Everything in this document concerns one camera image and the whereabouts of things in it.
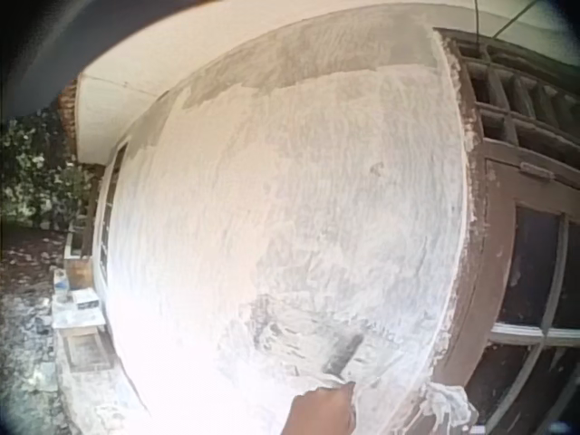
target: wire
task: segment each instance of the wire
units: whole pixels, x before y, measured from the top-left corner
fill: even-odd
[[[475,0],[475,44],[479,48],[479,2]]]
[[[501,29],[499,29],[496,34],[494,34],[491,39],[496,39],[504,30],[510,27],[520,16],[525,14],[533,5],[535,5],[538,0],[532,0],[529,5],[527,5],[524,9],[519,11],[516,16],[514,16],[511,20],[509,20]]]

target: metal latch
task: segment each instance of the metal latch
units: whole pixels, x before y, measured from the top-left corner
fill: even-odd
[[[522,161],[519,164],[519,170],[526,175],[536,177],[538,179],[545,179],[547,181],[554,181],[556,179],[556,175],[549,169],[540,168],[539,166],[532,165],[526,161]]]

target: finger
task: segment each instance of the finger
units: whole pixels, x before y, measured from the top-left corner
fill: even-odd
[[[341,387],[341,391],[346,394],[346,396],[350,399],[353,398],[354,395],[354,387],[356,386],[355,382],[347,382],[345,385]]]
[[[351,411],[351,418],[348,421],[348,431],[349,433],[353,433],[354,429],[356,428],[356,412],[353,410]]]

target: wall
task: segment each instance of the wall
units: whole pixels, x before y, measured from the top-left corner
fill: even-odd
[[[433,26],[476,31],[473,0],[224,0],[195,7],[133,35],[83,72],[77,109],[80,161],[106,164],[118,138],[157,97],[239,44],[314,16],[387,3],[406,3]],[[528,1],[479,3],[479,30],[491,36]],[[522,15],[501,39],[580,64],[564,25],[544,3]]]
[[[279,433],[342,359],[357,433],[392,426],[464,241],[459,112],[424,17],[376,6],[265,34],[189,76],[125,141],[108,283],[99,231],[95,279],[164,433]]]

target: window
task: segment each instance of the window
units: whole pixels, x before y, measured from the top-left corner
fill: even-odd
[[[544,435],[560,416],[573,420],[580,384],[580,70],[442,32],[460,58],[462,101],[478,114],[488,177],[471,320],[495,324],[466,385],[483,430],[472,433]]]
[[[105,213],[102,218],[101,227],[101,270],[102,274],[107,279],[107,260],[109,258],[109,231],[111,228],[111,214],[113,201],[115,199],[115,191],[117,190],[117,181],[119,180],[119,173],[121,172],[121,165],[127,144],[124,144],[119,151],[112,167],[111,178],[109,180],[109,189],[107,190],[107,198],[105,200]]]

